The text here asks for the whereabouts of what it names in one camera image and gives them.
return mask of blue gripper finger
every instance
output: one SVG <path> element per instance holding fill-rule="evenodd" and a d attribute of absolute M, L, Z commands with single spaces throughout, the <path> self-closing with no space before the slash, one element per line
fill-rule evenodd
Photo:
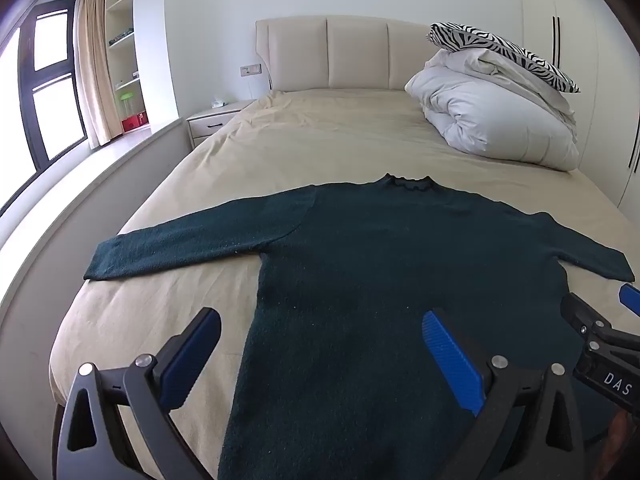
<path fill-rule="evenodd" d="M 636 316 L 640 316 L 640 290 L 637 290 L 633 285 L 625 283 L 625 285 L 620 287 L 618 297 L 620 298 L 620 303 L 636 314 Z"/>
<path fill-rule="evenodd" d="M 221 332 L 220 314 L 212 308 L 203 308 L 182 334 L 165 345 L 170 349 L 169 355 L 162 355 L 162 351 L 158 354 L 156 367 L 161 371 L 156 379 L 158 400 L 165 410 L 175 410 L 184 404 Z"/>
<path fill-rule="evenodd" d="M 486 400 L 482 377 L 432 310 L 422 318 L 422 338 L 460 407 L 478 416 Z"/>

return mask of white wall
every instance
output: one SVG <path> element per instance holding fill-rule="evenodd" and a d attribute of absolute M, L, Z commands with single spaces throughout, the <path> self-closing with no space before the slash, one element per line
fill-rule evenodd
<path fill-rule="evenodd" d="M 97 244 L 115 236 L 190 151 L 180 124 L 125 162 L 54 233 L 8 307 L 0 326 L 0 422 L 38 480 L 51 478 L 49 353 L 58 327 Z"/>
<path fill-rule="evenodd" d="M 181 116 L 206 107 L 214 96 L 249 99 L 268 90 L 266 74 L 241 78 L 239 71 L 260 62 L 255 21 L 263 18 L 355 14 L 425 24 L 452 21 L 522 42 L 521 0 L 164 0 L 164 14 Z"/>
<path fill-rule="evenodd" d="M 179 117 L 167 54 L 164 0 L 133 0 L 140 87 L 150 123 Z"/>

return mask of nightstand drawer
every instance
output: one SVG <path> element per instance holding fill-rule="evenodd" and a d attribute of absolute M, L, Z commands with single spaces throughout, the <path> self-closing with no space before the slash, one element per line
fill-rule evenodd
<path fill-rule="evenodd" d="M 198 137 L 209 137 L 233 119 L 236 113 L 237 112 L 232 114 L 214 115 L 189 121 L 191 137 L 193 137 L 193 139 L 197 139 Z"/>

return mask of pillow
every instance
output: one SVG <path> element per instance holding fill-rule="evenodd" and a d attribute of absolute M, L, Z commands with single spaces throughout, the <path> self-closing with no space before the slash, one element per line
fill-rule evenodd
<path fill-rule="evenodd" d="M 569 94 L 580 92 L 580 89 L 572 79 L 559 68 L 527 49 L 479 28 L 467 27 L 457 23 L 433 23 L 428 38 L 431 43 L 440 48 L 446 48 L 450 52 L 458 52 L 464 48 L 487 48 L 493 50 L 535 74 L 559 92 L 567 92 Z"/>

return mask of beige curtain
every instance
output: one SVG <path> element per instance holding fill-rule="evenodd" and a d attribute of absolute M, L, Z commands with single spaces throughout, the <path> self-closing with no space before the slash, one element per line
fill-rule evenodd
<path fill-rule="evenodd" d="M 76 0 L 74 52 L 80 111 L 89 139 L 97 148 L 122 133 L 104 36 L 104 0 Z"/>

